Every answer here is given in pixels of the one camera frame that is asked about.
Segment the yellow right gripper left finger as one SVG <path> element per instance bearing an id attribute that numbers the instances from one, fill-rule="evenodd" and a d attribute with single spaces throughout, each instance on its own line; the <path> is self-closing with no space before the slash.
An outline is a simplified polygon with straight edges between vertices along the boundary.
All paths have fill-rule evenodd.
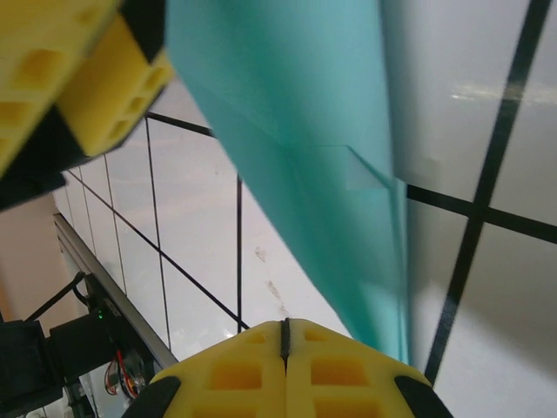
<path id="1" fill-rule="evenodd" d="M 127 417 L 286 417 L 287 321 L 268 321 L 157 373 Z"/>

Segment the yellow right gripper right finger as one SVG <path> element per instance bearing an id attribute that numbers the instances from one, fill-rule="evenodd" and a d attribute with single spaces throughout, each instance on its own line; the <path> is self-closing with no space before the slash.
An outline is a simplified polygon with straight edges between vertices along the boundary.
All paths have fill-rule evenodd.
<path id="1" fill-rule="evenodd" d="M 285 320 L 287 417 L 451 417 L 416 368 L 309 320 Z"/>

